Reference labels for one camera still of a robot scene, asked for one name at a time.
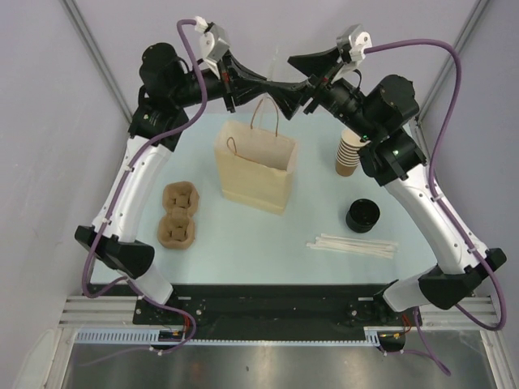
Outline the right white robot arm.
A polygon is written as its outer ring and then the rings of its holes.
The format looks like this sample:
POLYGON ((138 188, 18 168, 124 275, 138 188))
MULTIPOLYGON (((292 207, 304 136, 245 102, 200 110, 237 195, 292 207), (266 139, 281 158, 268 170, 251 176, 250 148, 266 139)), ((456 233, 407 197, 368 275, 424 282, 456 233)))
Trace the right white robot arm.
POLYGON ((368 95, 347 81, 335 80, 353 64, 345 49, 294 55, 289 64, 306 76, 300 83, 274 83, 268 93, 292 117, 320 106, 363 141, 359 151, 364 173, 372 177, 407 211, 426 238, 437 264, 421 274, 395 280, 379 293, 375 318, 393 325, 404 310, 432 305, 458 306, 507 260, 500 248, 489 248, 470 233, 437 184, 434 163, 427 159, 403 126, 418 111, 411 81, 387 75, 368 95))

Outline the brown pulp cup carrier stack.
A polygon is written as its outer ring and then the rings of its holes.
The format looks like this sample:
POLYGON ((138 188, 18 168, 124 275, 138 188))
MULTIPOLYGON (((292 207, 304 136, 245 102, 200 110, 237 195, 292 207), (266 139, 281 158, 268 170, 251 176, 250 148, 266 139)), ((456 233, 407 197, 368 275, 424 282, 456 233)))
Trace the brown pulp cup carrier stack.
POLYGON ((174 182, 162 194, 165 210, 157 239, 167 249, 186 250, 195 240, 194 214, 199 207, 199 193, 191 182, 174 182))

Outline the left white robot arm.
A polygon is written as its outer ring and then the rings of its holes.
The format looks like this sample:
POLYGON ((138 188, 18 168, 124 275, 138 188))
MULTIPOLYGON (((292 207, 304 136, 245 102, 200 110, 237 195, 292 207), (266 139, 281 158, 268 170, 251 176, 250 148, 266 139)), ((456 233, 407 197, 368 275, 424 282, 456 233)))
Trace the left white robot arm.
POLYGON ((179 304, 170 298, 172 285, 153 264, 153 247, 137 241, 136 234, 149 192, 182 132, 202 117, 211 100, 222 99, 234 111, 262 93, 292 118, 302 89, 298 83, 270 81, 247 69, 230 51, 224 52, 215 70, 201 69, 193 53, 189 58, 191 66, 168 43, 144 51, 139 69, 143 84, 121 167, 99 214, 75 231, 75 240, 88 251, 84 295, 97 298, 118 283, 113 280, 98 292, 89 288, 92 265, 99 260, 119 273, 121 281, 135 283, 141 294, 153 299, 150 312, 164 324, 178 317, 179 304))

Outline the brown paper bag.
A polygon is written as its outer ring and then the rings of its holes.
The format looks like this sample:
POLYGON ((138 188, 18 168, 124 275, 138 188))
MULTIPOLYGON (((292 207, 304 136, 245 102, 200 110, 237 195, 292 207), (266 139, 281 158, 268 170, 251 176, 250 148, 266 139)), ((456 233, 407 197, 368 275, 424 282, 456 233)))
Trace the brown paper bag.
POLYGON ((254 119, 229 120, 215 139, 214 153, 226 199, 281 215, 293 188, 298 142, 280 134, 280 110, 273 107, 273 130, 256 127, 254 119))

